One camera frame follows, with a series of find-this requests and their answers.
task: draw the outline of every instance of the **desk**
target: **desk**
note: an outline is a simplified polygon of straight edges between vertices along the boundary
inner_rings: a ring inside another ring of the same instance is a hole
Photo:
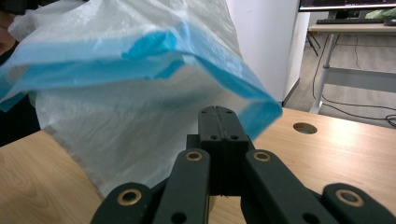
[[[325,83],[374,91],[396,92],[396,74],[356,69],[330,68],[329,65],[332,49],[338,35],[395,35],[395,26],[384,26],[383,24],[316,24],[309,27],[309,31],[332,35],[329,47],[327,48],[319,87],[316,92],[317,98],[311,107],[311,113],[317,114],[320,110],[321,95]]]
[[[298,133],[296,122],[317,127]],[[254,142],[273,151],[310,189],[343,182],[396,214],[396,131],[284,109]],[[100,204],[81,168],[44,132],[0,148],[0,222],[89,223]],[[209,223],[244,223],[238,198],[218,197]]]

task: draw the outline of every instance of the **metal table leg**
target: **metal table leg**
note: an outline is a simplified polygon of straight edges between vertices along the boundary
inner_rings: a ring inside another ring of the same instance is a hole
[[[320,77],[319,87],[317,90],[317,98],[315,99],[315,102],[312,105],[311,110],[309,110],[309,113],[318,114],[320,107],[322,105],[321,95],[323,93],[324,84],[326,82],[327,74],[329,72],[329,68],[330,68],[329,62],[330,62],[330,58],[332,57],[332,48],[334,47],[336,36],[337,36],[336,34],[332,34],[332,37],[330,38],[330,44],[326,54],[326,61],[323,64],[322,76]]]

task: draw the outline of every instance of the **floor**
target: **floor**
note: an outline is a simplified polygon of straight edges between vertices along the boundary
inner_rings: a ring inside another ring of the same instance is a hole
[[[316,90],[327,51],[326,49],[319,63],[327,35],[314,35],[314,37],[321,46],[318,49],[318,56],[312,48],[305,48],[300,71],[300,83],[285,104],[286,108],[308,112],[314,102],[313,80],[318,69],[315,83]],[[396,73],[396,35],[340,35],[333,49],[330,65]],[[339,105],[328,101],[323,101],[323,103],[332,105],[349,114],[369,119],[357,118],[327,105],[320,109],[319,114],[321,115],[396,128],[385,120],[387,115],[395,115],[394,118],[396,118],[396,93],[325,85],[323,95],[330,101],[354,105]],[[388,108],[356,105],[375,105]]]

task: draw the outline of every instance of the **monitor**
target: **monitor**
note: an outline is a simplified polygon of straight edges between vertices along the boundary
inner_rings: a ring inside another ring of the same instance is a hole
[[[376,10],[396,7],[396,0],[300,0],[301,12]]]

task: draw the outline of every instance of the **blue plastic bag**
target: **blue plastic bag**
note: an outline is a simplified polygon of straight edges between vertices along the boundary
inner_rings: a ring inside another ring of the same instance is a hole
[[[104,196],[166,178],[204,107],[232,109],[253,139],[281,115],[240,58],[225,1],[63,0],[10,29],[23,40],[0,68],[2,108],[36,94],[40,126]]]

